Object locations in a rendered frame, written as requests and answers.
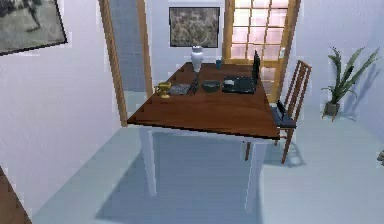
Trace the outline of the dark thin utensil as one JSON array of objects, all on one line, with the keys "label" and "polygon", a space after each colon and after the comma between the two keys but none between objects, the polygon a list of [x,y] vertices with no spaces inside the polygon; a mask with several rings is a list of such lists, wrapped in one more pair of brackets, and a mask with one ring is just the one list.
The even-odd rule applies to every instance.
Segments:
[{"label": "dark thin utensil", "polygon": [[199,86],[199,74],[196,74],[190,86],[189,92],[192,92],[193,95],[195,95],[198,90],[198,86]]}]

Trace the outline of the black framed grey picture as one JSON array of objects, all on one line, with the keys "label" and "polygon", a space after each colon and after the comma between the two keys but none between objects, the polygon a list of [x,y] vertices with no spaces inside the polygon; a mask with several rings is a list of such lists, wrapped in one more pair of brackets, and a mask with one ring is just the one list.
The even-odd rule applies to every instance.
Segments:
[{"label": "black framed grey picture", "polygon": [[0,0],[0,56],[65,43],[58,0]]}]

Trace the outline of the brown wooden table white legs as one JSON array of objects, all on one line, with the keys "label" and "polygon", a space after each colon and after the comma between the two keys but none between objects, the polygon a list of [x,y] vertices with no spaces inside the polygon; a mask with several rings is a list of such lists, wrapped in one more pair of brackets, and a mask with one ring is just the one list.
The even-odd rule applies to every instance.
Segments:
[{"label": "brown wooden table white legs", "polygon": [[232,94],[220,90],[162,98],[156,94],[131,115],[127,123],[138,127],[149,194],[157,194],[153,134],[170,132],[239,141],[251,150],[251,165],[245,210],[253,210],[267,145],[279,138],[279,131],[265,94],[258,83],[253,94]]}]

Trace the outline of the black framed brown picture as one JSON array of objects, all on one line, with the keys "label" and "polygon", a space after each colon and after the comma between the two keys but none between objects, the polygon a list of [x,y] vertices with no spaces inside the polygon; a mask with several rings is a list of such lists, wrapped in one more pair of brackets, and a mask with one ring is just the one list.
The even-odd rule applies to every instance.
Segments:
[{"label": "black framed brown picture", "polygon": [[170,46],[217,48],[219,18],[219,7],[170,7]]}]

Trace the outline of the brown wooden furniture corner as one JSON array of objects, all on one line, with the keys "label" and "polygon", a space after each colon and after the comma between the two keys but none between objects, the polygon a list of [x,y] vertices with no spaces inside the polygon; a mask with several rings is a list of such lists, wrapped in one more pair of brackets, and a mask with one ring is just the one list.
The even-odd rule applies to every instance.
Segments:
[{"label": "brown wooden furniture corner", "polygon": [[27,212],[0,167],[0,224],[32,224]]}]

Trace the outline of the yellow cup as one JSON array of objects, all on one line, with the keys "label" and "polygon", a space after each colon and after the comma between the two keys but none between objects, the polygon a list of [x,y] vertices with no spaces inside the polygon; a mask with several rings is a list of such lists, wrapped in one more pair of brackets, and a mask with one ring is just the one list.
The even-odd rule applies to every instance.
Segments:
[{"label": "yellow cup", "polygon": [[155,86],[155,93],[161,98],[169,98],[170,95],[168,91],[170,90],[172,84],[170,82],[160,82]]}]

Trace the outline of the open black laptop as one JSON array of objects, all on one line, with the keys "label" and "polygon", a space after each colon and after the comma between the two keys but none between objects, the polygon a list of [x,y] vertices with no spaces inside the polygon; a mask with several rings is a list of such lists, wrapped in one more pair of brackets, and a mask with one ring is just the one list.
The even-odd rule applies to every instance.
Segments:
[{"label": "open black laptop", "polygon": [[225,93],[254,94],[260,73],[260,57],[254,51],[252,75],[247,76],[225,76],[222,91]]}]

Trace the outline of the brown wooden chair dark cushion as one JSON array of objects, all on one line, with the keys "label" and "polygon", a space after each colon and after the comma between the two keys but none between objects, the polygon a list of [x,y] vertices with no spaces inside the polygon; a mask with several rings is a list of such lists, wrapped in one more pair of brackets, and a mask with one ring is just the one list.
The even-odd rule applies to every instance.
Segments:
[{"label": "brown wooden chair dark cushion", "polygon": [[311,70],[312,67],[302,60],[297,62],[288,92],[284,102],[282,102],[286,109],[284,120],[280,119],[276,105],[270,107],[278,129],[285,132],[285,135],[280,136],[280,139],[285,140],[284,152],[281,159],[282,164],[286,161],[294,130],[297,128],[297,120],[300,115]]}]

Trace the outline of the wooden framed glass pane door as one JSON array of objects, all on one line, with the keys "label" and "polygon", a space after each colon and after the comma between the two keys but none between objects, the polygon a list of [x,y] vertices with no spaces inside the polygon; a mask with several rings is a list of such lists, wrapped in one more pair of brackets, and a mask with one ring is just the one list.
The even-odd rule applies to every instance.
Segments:
[{"label": "wooden framed glass pane door", "polygon": [[222,56],[225,64],[261,59],[268,100],[282,92],[301,0],[225,0]]}]

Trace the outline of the dark grey bowl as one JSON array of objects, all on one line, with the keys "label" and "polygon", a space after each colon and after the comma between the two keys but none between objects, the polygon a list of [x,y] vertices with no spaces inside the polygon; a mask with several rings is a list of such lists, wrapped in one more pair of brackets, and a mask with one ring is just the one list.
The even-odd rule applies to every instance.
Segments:
[{"label": "dark grey bowl", "polygon": [[220,86],[221,82],[217,80],[204,80],[201,83],[201,87],[206,93],[216,92],[220,89]]}]

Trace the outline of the wooden door frame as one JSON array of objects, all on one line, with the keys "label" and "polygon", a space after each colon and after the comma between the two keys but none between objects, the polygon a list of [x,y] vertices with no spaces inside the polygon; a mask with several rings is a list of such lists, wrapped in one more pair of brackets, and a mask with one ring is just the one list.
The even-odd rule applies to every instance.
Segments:
[{"label": "wooden door frame", "polygon": [[99,0],[120,123],[153,94],[145,0]]}]

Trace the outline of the white ceramic vase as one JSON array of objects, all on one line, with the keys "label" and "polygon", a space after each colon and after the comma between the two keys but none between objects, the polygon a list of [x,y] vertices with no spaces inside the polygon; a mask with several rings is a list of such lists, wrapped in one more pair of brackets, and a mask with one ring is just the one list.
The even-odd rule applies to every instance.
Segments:
[{"label": "white ceramic vase", "polygon": [[199,72],[203,62],[203,48],[201,46],[193,46],[191,52],[191,61],[193,70]]}]

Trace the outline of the green potted house plant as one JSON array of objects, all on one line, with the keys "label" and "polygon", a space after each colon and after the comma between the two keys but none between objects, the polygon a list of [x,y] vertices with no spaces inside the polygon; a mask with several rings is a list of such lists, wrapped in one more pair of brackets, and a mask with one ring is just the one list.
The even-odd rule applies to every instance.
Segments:
[{"label": "green potted house plant", "polygon": [[323,87],[331,93],[331,99],[325,103],[322,117],[329,116],[335,121],[338,115],[345,116],[354,120],[355,110],[373,82],[380,74],[377,68],[379,48],[377,48],[359,68],[355,67],[355,62],[359,58],[364,47],[358,48],[349,58],[345,67],[342,67],[342,55],[336,48],[332,47],[333,53],[328,58],[335,67],[335,84]]}]

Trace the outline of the small black object on chair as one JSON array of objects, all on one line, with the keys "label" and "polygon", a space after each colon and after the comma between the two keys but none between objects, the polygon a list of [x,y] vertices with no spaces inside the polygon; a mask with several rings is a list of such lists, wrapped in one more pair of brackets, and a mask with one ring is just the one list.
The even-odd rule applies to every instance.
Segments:
[{"label": "small black object on chair", "polygon": [[279,117],[281,120],[284,120],[284,117],[285,117],[285,114],[286,114],[286,109],[285,109],[285,106],[284,104],[278,100],[277,103],[276,103],[276,106],[278,108],[278,113],[280,114]]}]

